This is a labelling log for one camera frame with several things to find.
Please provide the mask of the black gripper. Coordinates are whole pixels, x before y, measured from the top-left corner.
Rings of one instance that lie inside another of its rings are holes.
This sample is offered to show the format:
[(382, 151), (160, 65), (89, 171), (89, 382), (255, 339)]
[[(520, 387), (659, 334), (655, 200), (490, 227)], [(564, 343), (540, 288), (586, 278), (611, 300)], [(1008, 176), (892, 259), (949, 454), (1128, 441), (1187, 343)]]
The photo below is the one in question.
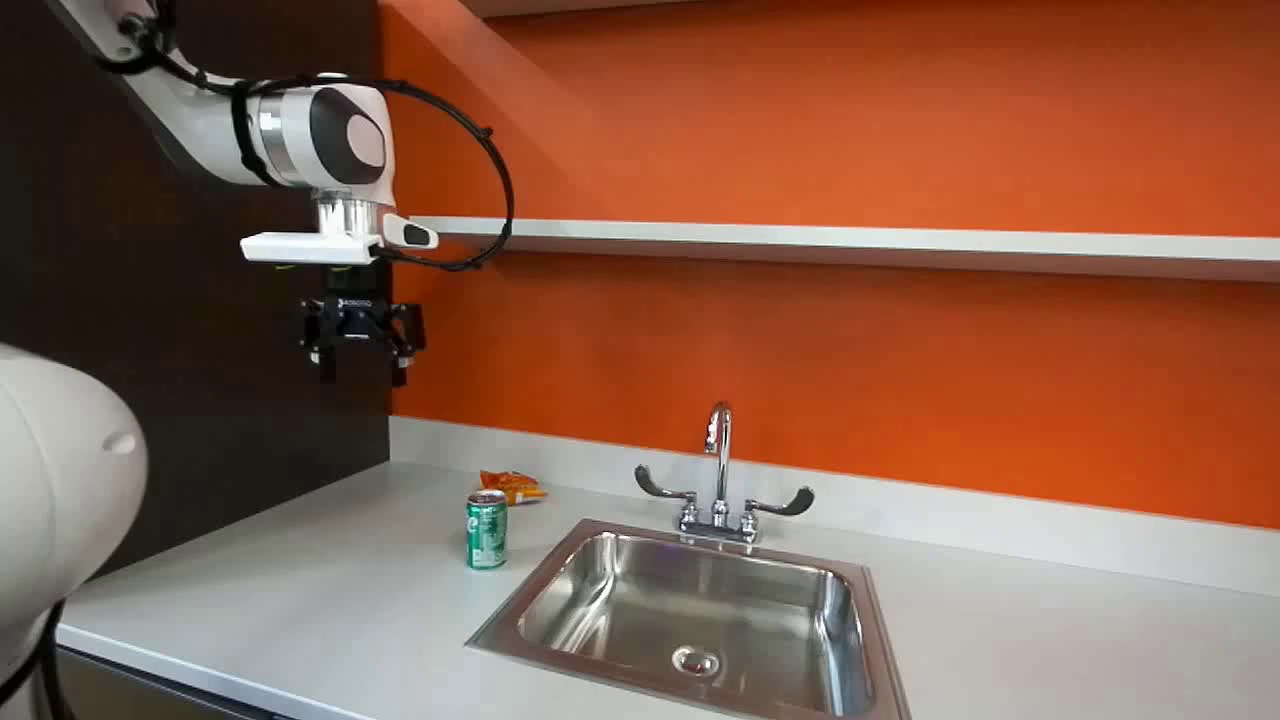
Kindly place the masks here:
[(315, 382), (336, 382), (336, 343), (382, 343), (393, 387), (406, 385), (413, 356), (422, 348), (422, 315), (415, 305), (393, 300), (386, 268), (331, 274), (315, 298), (301, 305), (301, 348)]

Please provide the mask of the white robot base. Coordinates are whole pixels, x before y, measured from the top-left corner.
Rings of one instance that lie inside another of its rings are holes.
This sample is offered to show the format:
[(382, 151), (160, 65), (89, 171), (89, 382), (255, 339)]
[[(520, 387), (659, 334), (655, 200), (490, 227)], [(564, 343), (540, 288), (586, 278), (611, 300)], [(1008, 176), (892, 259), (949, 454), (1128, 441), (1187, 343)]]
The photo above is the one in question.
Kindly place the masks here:
[(147, 446), (95, 375), (0, 343), (0, 720), (53, 720), (37, 680), (59, 605), (137, 525)]

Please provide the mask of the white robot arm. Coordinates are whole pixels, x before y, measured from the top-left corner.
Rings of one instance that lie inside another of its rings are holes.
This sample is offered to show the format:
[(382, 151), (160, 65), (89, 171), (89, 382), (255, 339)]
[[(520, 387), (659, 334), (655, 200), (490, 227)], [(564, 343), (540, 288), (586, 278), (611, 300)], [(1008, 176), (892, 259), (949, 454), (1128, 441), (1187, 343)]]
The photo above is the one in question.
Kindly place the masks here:
[(345, 72), (246, 79), (196, 67), (172, 42), (177, 0), (48, 0), (85, 52), (147, 112), (177, 161), (222, 185), (307, 191), (312, 232), (252, 232), (252, 266), (382, 268), (434, 244), (393, 200), (386, 100)]

